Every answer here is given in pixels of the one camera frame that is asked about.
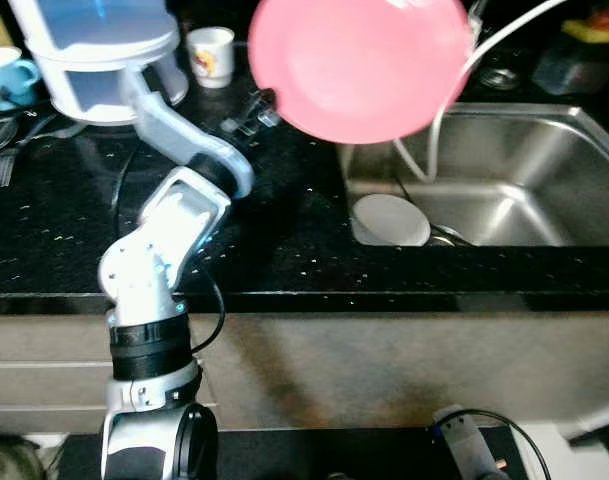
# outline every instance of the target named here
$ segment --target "drawer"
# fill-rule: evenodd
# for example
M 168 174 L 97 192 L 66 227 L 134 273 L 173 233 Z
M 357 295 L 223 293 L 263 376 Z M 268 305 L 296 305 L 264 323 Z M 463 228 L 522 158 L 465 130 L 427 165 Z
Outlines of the drawer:
M 0 433 L 100 433 L 104 406 L 0 407 Z
M 110 360 L 104 317 L 0 316 L 1 360 Z
M 0 405 L 103 405 L 110 362 L 0 362 Z

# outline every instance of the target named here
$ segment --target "speckled granite countertop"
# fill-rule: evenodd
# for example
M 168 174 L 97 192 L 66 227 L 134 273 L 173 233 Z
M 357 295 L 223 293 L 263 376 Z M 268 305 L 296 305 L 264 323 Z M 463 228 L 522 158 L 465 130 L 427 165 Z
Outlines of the speckled granite countertop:
M 179 112 L 215 132 L 254 89 L 238 70 L 220 91 L 192 87 Z M 475 88 L 464 98 L 481 99 Z M 520 98 L 524 92 L 491 96 Z M 113 186 L 136 142 L 130 127 L 89 127 L 27 148 L 12 186 L 0 190 L 0 314 L 105 310 L 97 264 L 113 241 Z M 251 145 L 253 192 L 234 204 L 200 254 L 230 311 L 609 309 L 609 247 L 361 245 L 352 237 L 332 144 L 282 124 Z M 124 232 L 173 166 L 146 146 L 139 150 L 123 190 Z M 195 262 L 180 291 L 192 311 L 214 311 Z

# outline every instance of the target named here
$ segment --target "white container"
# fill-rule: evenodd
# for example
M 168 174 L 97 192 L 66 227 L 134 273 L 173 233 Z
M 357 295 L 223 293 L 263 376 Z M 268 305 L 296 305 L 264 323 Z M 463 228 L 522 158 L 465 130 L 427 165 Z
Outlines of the white container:
M 89 72 L 36 52 L 33 58 L 42 71 L 53 106 L 62 114 L 94 125 L 124 125 L 134 121 L 135 112 L 120 97 L 120 68 Z M 148 64 L 157 71 L 171 102 L 179 103 L 188 91 L 188 81 L 177 68 L 173 49 Z
M 188 81 L 177 68 L 179 35 L 164 0 L 10 0 L 26 46 L 57 110 L 96 125 L 132 123 L 120 98 L 126 64 L 152 64 L 171 101 Z

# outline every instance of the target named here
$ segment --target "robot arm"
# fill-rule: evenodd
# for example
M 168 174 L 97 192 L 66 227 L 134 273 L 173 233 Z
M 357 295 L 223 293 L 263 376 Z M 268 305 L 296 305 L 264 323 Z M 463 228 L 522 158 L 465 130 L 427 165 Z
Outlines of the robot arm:
M 140 137 L 197 171 L 173 169 L 145 203 L 139 226 L 111 245 L 99 283 L 115 302 L 107 314 L 113 377 L 106 391 L 103 479 L 214 480 L 217 426 L 195 402 L 201 369 L 193 357 L 186 305 L 173 299 L 186 259 L 225 218 L 229 196 L 249 193 L 244 156 L 207 135 L 151 92 L 138 67 L 122 72 Z

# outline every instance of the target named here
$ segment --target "white tube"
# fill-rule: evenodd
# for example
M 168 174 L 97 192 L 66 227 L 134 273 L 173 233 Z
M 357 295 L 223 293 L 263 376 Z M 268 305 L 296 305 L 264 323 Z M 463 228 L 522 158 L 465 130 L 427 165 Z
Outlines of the white tube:
M 473 68 L 473 66 L 491 48 L 493 48 L 495 45 L 500 43 L 506 37 L 508 37 L 509 35 L 514 33 L 516 30 L 519 30 L 520 28 L 522 28 L 524 25 L 526 25 L 531 20 L 533 20 L 536 17 L 542 15 L 543 13 L 549 11 L 551 8 L 554 8 L 561 3 L 564 3 L 565 1 L 566 0 L 547 0 L 543 3 L 541 3 L 537 7 L 526 12 L 521 17 L 518 17 L 517 19 L 513 20 L 511 23 L 509 23 L 507 26 L 502 28 L 497 33 L 491 35 L 488 39 L 486 39 L 479 47 L 477 47 L 473 51 L 473 53 L 471 54 L 469 59 L 464 64 L 464 67 L 462 68 L 462 71 L 460 72 L 457 82 L 455 82 L 455 87 L 453 89 L 453 92 L 451 92 L 451 94 L 446 98 L 446 101 L 444 102 L 444 104 L 437 111 L 437 115 L 435 115 L 435 118 L 433 119 L 433 123 L 431 124 L 431 130 L 429 133 L 429 141 L 428 141 L 428 151 L 427 151 L 427 156 L 428 156 L 427 164 L 428 164 L 429 174 L 426 175 L 426 177 L 428 177 L 430 179 L 429 181 L 435 180 L 435 177 L 437 176 L 437 160 L 438 160 L 438 156 L 439 156 L 439 141 L 440 141 L 440 130 L 442 128 L 442 119 L 444 118 L 444 114 L 446 113 L 446 110 L 450 104 L 452 97 L 455 95 L 455 88 L 457 88 L 461 79 L 468 73 L 468 71 L 471 68 Z
M 399 138 L 394 139 L 393 145 L 395 145 L 395 148 L 397 149 L 397 153 L 400 154 L 400 157 L 402 157 L 402 160 L 404 160 L 404 162 L 406 163 L 408 168 L 411 169 L 411 171 L 415 174 L 415 176 L 417 178 L 420 179 L 421 182 L 429 183 L 429 182 L 432 182 L 433 180 L 435 180 L 435 177 L 430 178 L 430 172 L 428 174 L 425 174 L 422 171 L 422 168 L 417 164 L 417 162 L 415 161 L 413 156 L 406 149 L 406 147 L 402 143 L 401 139 L 399 139 Z

